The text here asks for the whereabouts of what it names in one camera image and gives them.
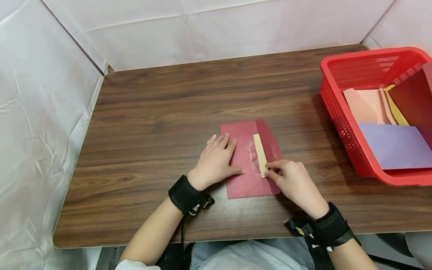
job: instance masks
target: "tabletop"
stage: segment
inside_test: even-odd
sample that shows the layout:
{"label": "tabletop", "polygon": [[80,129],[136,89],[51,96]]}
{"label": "tabletop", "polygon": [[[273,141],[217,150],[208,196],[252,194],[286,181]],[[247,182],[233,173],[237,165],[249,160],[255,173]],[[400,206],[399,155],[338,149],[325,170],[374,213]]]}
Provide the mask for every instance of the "tabletop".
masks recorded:
{"label": "tabletop", "polygon": [[[126,245],[197,163],[220,124],[263,118],[282,158],[301,161],[355,233],[432,230],[432,187],[359,177],[319,95],[320,61],[348,45],[109,73],[102,84],[54,232],[58,248]],[[284,195],[216,203],[185,241],[289,237],[300,213]],[[180,240],[177,231],[172,241]]]}

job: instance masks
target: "white fabric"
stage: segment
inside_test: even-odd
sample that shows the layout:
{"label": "white fabric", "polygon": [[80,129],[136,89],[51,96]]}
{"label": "white fabric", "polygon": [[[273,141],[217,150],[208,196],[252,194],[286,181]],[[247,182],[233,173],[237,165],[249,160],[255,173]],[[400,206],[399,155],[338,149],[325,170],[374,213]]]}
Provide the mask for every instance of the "white fabric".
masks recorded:
{"label": "white fabric", "polygon": [[[159,267],[146,267],[141,262],[124,260],[115,270],[158,270]],[[207,259],[199,270],[313,270],[301,265],[295,258],[278,248],[248,240],[230,245]]]}
{"label": "white fabric", "polygon": [[432,270],[432,232],[408,232],[405,235],[411,254],[428,270]]}
{"label": "white fabric", "polygon": [[416,46],[432,55],[432,1],[396,0],[367,35],[371,49]]}
{"label": "white fabric", "polygon": [[89,41],[85,33],[79,28],[76,22],[73,20],[69,11],[65,9],[65,6],[59,5],[57,0],[42,0],[52,13],[57,17],[61,24],[67,29],[67,31],[73,36],[78,44],[84,49],[84,51],[90,56],[90,58],[96,63],[96,65],[103,71],[106,71],[108,67],[107,61],[96,49],[96,47]]}
{"label": "white fabric", "polygon": [[0,1],[0,269],[87,269],[52,234],[101,82],[39,0]]}
{"label": "white fabric", "polygon": [[360,43],[393,0],[57,0],[114,70]]}

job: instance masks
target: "dark red paper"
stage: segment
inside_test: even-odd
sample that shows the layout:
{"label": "dark red paper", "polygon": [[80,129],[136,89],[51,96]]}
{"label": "dark red paper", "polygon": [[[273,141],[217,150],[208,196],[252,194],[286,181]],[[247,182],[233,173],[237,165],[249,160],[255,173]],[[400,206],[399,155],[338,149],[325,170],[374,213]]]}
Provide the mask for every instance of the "dark red paper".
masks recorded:
{"label": "dark red paper", "polygon": [[263,119],[223,124],[221,134],[228,133],[229,141],[237,141],[230,165],[241,167],[245,175],[230,177],[226,182],[228,199],[269,196],[280,193],[273,180],[262,178],[255,149],[254,134],[259,134],[267,162],[279,160],[280,148]]}
{"label": "dark red paper", "polygon": [[411,126],[416,126],[432,149],[432,63],[388,91]]}

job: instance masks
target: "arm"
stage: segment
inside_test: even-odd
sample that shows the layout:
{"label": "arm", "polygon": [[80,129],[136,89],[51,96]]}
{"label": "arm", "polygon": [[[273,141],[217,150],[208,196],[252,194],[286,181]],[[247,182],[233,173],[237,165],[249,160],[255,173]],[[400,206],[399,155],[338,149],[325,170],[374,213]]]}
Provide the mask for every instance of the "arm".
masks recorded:
{"label": "arm", "polygon": [[[201,153],[197,166],[187,175],[189,183],[198,191],[231,176],[244,174],[241,168],[229,166],[235,140],[228,144],[229,135],[213,135]],[[127,244],[120,261],[141,261],[154,265],[162,255],[175,229],[183,218],[182,212],[166,198],[135,233]]]}
{"label": "arm", "polygon": [[[308,171],[300,162],[280,160],[266,164],[266,176],[273,179],[287,198],[302,208],[311,218],[324,217],[329,206],[318,191]],[[328,253],[336,270],[378,270],[362,247],[355,241],[335,247]]]}

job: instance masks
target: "table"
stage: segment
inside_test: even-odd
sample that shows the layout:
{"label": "table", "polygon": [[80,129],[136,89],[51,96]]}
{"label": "table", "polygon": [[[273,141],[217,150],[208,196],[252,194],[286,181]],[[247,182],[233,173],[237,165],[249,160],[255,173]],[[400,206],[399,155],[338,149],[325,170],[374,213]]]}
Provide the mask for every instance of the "table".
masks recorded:
{"label": "table", "polygon": [[[355,233],[432,230],[432,188],[357,176],[319,95],[320,61],[365,50],[322,48],[109,73],[54,232],[58,248],[126,245],[198,161],[219,125],[264,118],[282,157],[304,162]],[[186,241],[288,237],[299,209],[283,194],[216,203]],[[180,240],[177,232],[174,242]]]}

